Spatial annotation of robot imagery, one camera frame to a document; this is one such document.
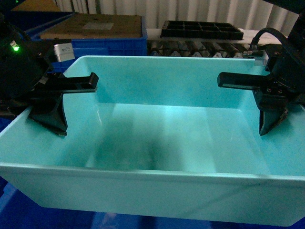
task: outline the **blue crate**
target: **blue crate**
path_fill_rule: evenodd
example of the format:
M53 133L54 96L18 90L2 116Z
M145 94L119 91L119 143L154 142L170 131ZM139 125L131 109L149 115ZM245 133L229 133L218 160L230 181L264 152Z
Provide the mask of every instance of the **blue crate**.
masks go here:
M56 24L44 24L40 27L35 27L27 33L32 37L34 41L39 41L40 34L45 30ZM142 17L142 37L140 38L111 38L111 39L73 39L72 46L74 49L75 59L65 62L52 63L53 72L64 72L72 63L74 63L79 57L85 55L111 55L111 56L146 56L147 55L147 31L145 27L145 20Z
M2 130L4 130L4 128L7 127L8 124L10 124L10 123L11 123L11 120L5 119L5 118L0 118L0 132Z
M74 14L74 12L10 11L5 14L5 18L28 35L35 36Z

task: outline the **cable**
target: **cable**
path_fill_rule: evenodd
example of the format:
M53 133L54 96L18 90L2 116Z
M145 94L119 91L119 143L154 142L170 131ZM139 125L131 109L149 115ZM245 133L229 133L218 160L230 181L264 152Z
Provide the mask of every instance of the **cable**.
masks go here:
M305 61L301 58L301 54L299 50L297 50L288 39L278 30L273 28L263 28L261 29L255 37L253 37L251 41L251 48L255 48L259 42L260 37L265 33L269 33L275 36L279 42L282 44L283 48L287 51L287 53L292 57L292 59L300 65L303 69L305 69Z
M13 26L13 28L17 31L17 32L19 32L22 36L23 36L23 38L26 40L26 41L31 41L32 39L31 39L31 37L26 33L26 32L24 32L23 30L21 30L21 29L19 29L17 26L14 26L14 25L12 25Z

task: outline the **bin floor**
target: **bin floor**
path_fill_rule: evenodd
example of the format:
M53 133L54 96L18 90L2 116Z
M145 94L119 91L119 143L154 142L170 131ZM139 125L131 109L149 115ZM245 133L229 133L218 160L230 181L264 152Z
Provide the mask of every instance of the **bin floor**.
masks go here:
M238 109L98 104L89 122L100 134L86 167L270 174Z

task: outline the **black tray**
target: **black tray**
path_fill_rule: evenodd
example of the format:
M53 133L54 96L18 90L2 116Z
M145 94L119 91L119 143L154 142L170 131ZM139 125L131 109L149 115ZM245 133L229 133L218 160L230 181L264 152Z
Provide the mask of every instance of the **black tray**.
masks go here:
M161 37L242 40L244 33L229 23L166 21Z

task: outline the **white curtain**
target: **white curtain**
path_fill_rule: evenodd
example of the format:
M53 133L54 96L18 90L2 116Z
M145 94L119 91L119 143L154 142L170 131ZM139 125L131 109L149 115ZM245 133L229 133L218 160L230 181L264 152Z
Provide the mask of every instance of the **white curtain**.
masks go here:
M145 16L148 29L166 20L228 22L242 29L273 27L288 35L297 14L262 0L53 0L61 11Z

